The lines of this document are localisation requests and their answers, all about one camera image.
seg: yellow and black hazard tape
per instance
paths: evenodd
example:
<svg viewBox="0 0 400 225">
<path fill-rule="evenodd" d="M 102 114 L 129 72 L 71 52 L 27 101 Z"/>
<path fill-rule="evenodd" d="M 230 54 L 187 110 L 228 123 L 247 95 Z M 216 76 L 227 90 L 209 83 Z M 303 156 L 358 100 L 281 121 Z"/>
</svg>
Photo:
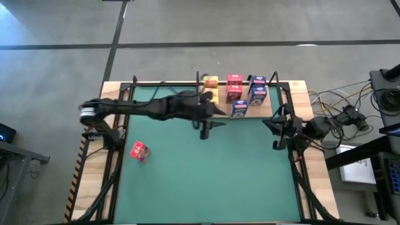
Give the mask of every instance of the yellow and black hazard tape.
<svg viewBox="0 0 400 225">
<path fill-rule="evenodd" d="M 84 132 L 89 132 L 90 128 L 85 126 Z M 83 167 L 86 159 L 86 154 L 88 152 L 90 141 L 85 137 L 81 138 L 81 143 L 79 145 L 79 152 L 77 154 L 76 164 L 74 175 L 72 176 L 71 188 L 69 189 L 69 196 L 67 201 L 66 210 L 64 213 L 64 219 L 62 220 L 64 223 L 68 223 L 71 221 L 73 216 L 76 195 L 78 194 L 79 183 L 81 182 Z"/>
</svg>

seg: yellow box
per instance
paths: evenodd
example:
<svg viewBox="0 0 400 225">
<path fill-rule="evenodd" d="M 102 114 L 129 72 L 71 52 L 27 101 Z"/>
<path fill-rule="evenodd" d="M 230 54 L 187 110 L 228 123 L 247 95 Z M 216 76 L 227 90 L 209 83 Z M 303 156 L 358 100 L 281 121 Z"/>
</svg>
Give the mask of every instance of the yellow box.
<svg viewBox="0 0 400 225">
<path fill-rule="evenodd" d="M 212 97 L 211 102 L 214 104 L 218 104 L 218 97 Z"/>
<path fill-rule="evenodd" d="M 217 76 L 205 76 L 204 77 L 205 88 L 218 88 L 218 77 Z"/>
<path fill-rule="evenodd" d="M 204 88 L 203 93 L 206 93 L 208 91 L 212 92 L 213 97 L 218 97 L 218 88 Z"/>
</svg>

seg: wooden table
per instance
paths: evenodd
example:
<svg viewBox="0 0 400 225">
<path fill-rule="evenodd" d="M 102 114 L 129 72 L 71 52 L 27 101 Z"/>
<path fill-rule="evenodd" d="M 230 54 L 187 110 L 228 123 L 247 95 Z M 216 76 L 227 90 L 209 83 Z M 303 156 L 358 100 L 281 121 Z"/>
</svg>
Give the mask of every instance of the wooden table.
<svg viewBox="0 0 400 225">
<path fill-rule="evenodd" d="M 313 110 L 311 108 L 311 103 L 308 98 L 308 91 L 305 81 L 282 82 L 288 82 L 290 85 L 291 97 L 294 104 L 294 111 L 296 113 L 296 116 L 303 118 L 304 120 L 312 119 Z M 101 92 L 101 97 L 117 99 L 119 96 L 121 83 L 125 82 L 105 82 Z M 110 115 L 106 118 L 106 122 L 110 126 L 113 125 L 113 121 L 114 115 Z M 106 150 L 101 150 L 85 160 L 83 159 L 83 154 L 85 149 L 87 149 L 87 154 L 89 154 L 101 148 L 102 146 L 103 141 L 101 139 L 91 142 L 87 141 L 84 138 L 82 138 L 81 140 L 78 159 L 76 161 L 76 168 L 72 177 L 71 190 L 67 201 L 67 209 L 64 214 L 65 223 L 71 219 L 77 219 L 82 216 L 100 192 L 108 152 Z M 113 163 L 115 163 L 117 154 L 117 152 L 114 153 Z M 331 182 L 329 180 L 328 170 L 325 165 L 324 154 L 317 149 L 309 147 L 304 153 L 304 158 L 307 165 L 307 173 L 309 176 L 312 191 L 320 200 L 322 205 L 334 217 L 339 218 L 339 213 L 336 207 Z M 300 190 L 304 216 L 305 218 L 310 218 L 307 198 L 301 187 Z M 112 190 L 110 190 L 106 196 L 106 203 L 102 212 L 104 218 L 106 218 L 108 215 L 108 203 L 110 201 L 111 191 Z"/>
</svg>

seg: blue juice box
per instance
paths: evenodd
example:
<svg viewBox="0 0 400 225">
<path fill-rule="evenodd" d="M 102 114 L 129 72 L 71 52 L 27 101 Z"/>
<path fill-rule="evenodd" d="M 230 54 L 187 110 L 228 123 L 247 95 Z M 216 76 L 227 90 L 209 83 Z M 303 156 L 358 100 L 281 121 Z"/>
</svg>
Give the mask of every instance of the blue juice box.
<svg viewBox="0 0 400 225">
<path fill-rule="evenodd" d="M 243 117 L 249 108 L 247 100 L 232 101 L 232 117 Z"/>
<path fill-rule="evenodd" d="M 267 87 L 253 87 L 249 94 L 249 105 L 260 106 L 263 104 L 267 96 Z"/>
<path fill-rule="evenodd" d="M 267 78 L 263 76 L 251 76 L 250 85 L 249 85 L 249 93 L 252 88 L 260 88 L 267 85 Z"/>
</svg>

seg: yellow cable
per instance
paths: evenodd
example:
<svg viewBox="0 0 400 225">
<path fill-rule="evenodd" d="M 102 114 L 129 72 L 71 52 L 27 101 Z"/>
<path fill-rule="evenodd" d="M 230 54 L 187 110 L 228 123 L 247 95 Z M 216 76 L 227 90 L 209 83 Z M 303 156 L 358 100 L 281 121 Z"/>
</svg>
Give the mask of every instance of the yellow cable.
<svg viewBox="0 0 400 225">
<path fill-rule="evenodd" d="M 308 89 L 308 91 L 312 91 L 319 95 L 319 92 L 315 89 Z M 327 116 L 327 114 L 326 114 L 327 109 L 325 108 L 325 106 L 323 104 L 323 98 L 321 96 L 318 96 L 318 99 L 319 99 L 319 105 L 321 106 L 322 111 L 324 112 L 325 116 Z"/>
<path fill-rule="evenodd" d="M 345 100 L 345 99 L 348 99 L 348 98 L 350 98 L 350 97 L 353 97 L 353 96 L 355 96 L 355 95 L 357 95 L 357 94 L 359 94 L 359 93 L 363 93 L 364 91 L 367 91 L 367 90 L 370 89 L 370 88 L 371 88 L 371 87 L 368 87 L 368 88 L 366 88 L 366 89 L 364 89 L 364 90 L 362 90 L 362 91 L 358 91 L 358 92 L 355 92 L 354 94 L 351 94 L 351 95 L 349 95 L 349 96 L 347 96 L 347 97 L 344 97 L 344 98 L 342 98 L 340 101 L 338 101 L 338 102 L 336 102 L 335 104 L 333 104 L 332 106 L 329 106 L 328 108 L 326 108 L 325 110 L 331 109 L 331 108 L 333 108 L 335 105 L 339 104 L 341 101 L 343 101 L 343 100 Z M 314 111 L 314 113 L 321 113 L 321 112 L 325 112 L 325 111 L 324 111 L 324 110 Z"/>
</svg>

